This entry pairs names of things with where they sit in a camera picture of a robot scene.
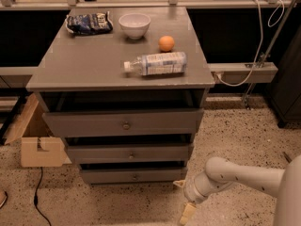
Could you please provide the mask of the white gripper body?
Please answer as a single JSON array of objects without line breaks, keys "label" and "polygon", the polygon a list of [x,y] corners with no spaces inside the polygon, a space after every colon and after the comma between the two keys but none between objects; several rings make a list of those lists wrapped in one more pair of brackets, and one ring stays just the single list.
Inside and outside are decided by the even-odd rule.
[{"label": "white gripper body", "polygon": [[183,193],[188,201],[200,204],[206,201],[211,194],[230,189],[231,187],[232,182],[217,182],[202,171],[198,175],[185,180]]}]

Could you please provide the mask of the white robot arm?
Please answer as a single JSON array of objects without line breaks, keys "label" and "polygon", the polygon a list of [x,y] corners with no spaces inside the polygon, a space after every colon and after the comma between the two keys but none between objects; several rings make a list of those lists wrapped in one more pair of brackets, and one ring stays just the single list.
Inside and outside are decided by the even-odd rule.
[{"label": "white robot arm", "polygon": [[199,174],[174,181],[187,202],[179,223],[185,226],[195,214],[197,204],[217,192],[241,184],[277,199],[273,226],[301,226],[301,155],[285,169],[241,166],[221,157],[210,158]]}]

